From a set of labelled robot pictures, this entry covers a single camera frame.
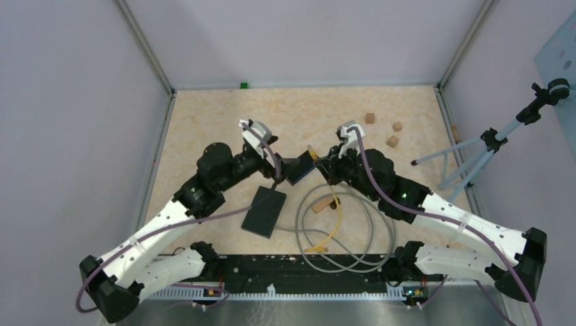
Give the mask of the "black network switch box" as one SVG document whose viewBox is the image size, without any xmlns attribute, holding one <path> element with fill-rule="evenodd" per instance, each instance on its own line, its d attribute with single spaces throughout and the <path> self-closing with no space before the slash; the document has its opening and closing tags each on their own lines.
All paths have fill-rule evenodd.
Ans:
<svg viewBox="0 0 576 326">
<path fill-rule="evenodd" d="M 283 192 L 259 186 L 241 229 L 271 239 L 286 199 L 287 195 Z"/>
</svg>

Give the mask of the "black blue switch box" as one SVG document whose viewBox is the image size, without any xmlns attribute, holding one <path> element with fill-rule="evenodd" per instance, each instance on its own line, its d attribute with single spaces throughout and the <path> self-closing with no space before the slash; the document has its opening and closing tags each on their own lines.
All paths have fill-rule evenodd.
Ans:
<svg viewBox="0 0 576 326">
<path fill-rule="evenodd" d="M 309 151 L 303 152 L 300 156 L 287 164 L 285 180 L 290 185 L 295 185 L 301 181 L 315 169 L 313 161 L 314 160 Z"/>
</svg>

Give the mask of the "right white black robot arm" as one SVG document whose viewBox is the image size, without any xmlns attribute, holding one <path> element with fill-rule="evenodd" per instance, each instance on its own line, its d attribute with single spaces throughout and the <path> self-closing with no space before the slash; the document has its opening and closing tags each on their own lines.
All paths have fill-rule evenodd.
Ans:
<svg viewBox="0 0 576 326">
<path fill-rule="evenodd" d="M 330 185 L 344 182 L 377 202 L 386 216 L 429 228 L 465 246 L 436 249 L 421 242 L 397 254 L 400 275 L 447 274 L 493 284 L 512 299 L 535 301 L 546 261 L 547 234 L 497 225 L 455 206 L 427 186 L 396 174 L 391 159 L 377 149 L 332 147 L 314 161 Z"/>
</svg>

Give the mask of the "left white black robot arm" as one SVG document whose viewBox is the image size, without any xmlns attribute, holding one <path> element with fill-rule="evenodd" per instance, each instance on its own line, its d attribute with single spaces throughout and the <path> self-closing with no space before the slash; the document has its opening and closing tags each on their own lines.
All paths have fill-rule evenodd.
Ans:
<svg viewBox="0 0 576 326">
<path fill-rule="evenodd" d="M 100 257 L 87 256 L 79 265 L 87 293 L 109 323 L 131 314 L 144 298 L 145 269 L 170 243 L 198 223 L 234 216 L 248 211 L 236 209 L 217 214 L 225 203 L 223 193 L 259 172 L 281 183 L 294 158 L 272 154 L 261 156 L 258 148 L 245 143 L 233 155 L 225 143 L 208 145 L 197 161 L 197 173 L 188 179 L 164 208 L 121 245 Z"/>
</svg>

